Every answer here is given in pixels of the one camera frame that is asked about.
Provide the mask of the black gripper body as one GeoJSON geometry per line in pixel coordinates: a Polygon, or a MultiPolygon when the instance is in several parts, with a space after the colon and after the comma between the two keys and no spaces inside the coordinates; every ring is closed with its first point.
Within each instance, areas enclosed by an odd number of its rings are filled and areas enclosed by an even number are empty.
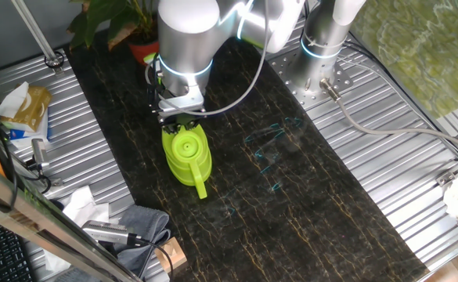
{"type": "Polygon", "coordinates": [[[192,120],[200,120],[200,118],[191,114],[176,114],[168,117],[168,122],[178,122],[183,126],[186,126],[186,123],[192,120]]]}

